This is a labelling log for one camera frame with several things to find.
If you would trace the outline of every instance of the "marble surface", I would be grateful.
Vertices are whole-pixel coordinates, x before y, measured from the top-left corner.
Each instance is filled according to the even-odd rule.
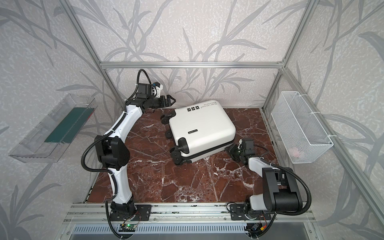
[[[192,164],[176,166],[169,156],[173,146],[164,132],[168,125],[160,116],[170,109],[144,113],[129,133],[126,146],[131,153],[128,178],[136,202],[241,202],[247,195],[262,192],[262,178],[243,164],[219,152]],[[251,137],[270,150],[267,161],[277,162],[260,109],[225,109],[236,126],[235,141]],[[264,149],[255,148],[258,154]],[[107,174],[101,173],[88,202],[104,202],[112,189]]]

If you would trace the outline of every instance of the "white suitcase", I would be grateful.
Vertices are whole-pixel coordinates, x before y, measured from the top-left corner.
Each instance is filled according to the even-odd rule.
[[[166,137],[175,142],[170,154],[177,165],[223,151],[235,139],[235,125],[215,100],[175,109],[163,115],[161,122],[169,123]]]

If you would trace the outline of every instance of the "black mounting plate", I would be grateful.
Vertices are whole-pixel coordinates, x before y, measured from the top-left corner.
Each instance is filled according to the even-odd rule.
[[[241,206],[238,206],[237,204],[230,204],[229,210],[231,211],[231,220],[249,220],[244,213],[244,209]],[[255,221],[261,220],[271,220],[271,214],[264,213],[263,211],[253,211],[252,215],[256,216]]]
[[[137,204],[136,207],[139,213],[137,213],[131,221],[139,221],[139,220],[141,222],[149,221],[152,205]],[[129,217],[130,217],[129,215],[126,215],[114,210],[112,210],[111,214],[109,215],[109,218],[111,219],[111,221],[124,221],[124,219],[128,219]]]

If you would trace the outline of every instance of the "wallpaper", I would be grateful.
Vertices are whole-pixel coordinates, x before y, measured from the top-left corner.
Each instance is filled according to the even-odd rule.
[[[312,195],[311,210],[321,234],[327,240],[380,240],[384,229],[378,222],[358,189],[333,153],[328,150],[310,164],[292,164],[277,131],[271,111],[281,91],[293,91],[283,76],[273,92],[265,112],[276,139],[276,147],[282,154],[280,162],[291,167],[308,185]],[[300,187],[303,201],[306,193]]]
[[[47,0],[0,2],[0,239],[53,239],[93,175],[80,156],[116,120],[115,99],[59,6]],[[98,108],[55,164],[8,154],[68,93]],[[93,153],[88,166],[96,167]]]
[[[281,61],[307,0],[70,0],[101,61]]]
[[[152,82],[163,84],[165,94],[176,99],[173,107],[189,106],[211,99],[223,107],[262,107],[277,69],[146,69]],[[135,89],[138,69],[112,69],[109,75],[123,99]],[[144,74],[141,83],[148,80]]]
[[[288,67],[384,197],[384,1],[318,6]]]

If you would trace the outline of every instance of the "white metal basket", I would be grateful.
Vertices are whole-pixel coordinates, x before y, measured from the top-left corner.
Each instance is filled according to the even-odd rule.
[[[311,163],[333,146],[332,140],[297,91],[281,92],[272,118],[291,162]]]

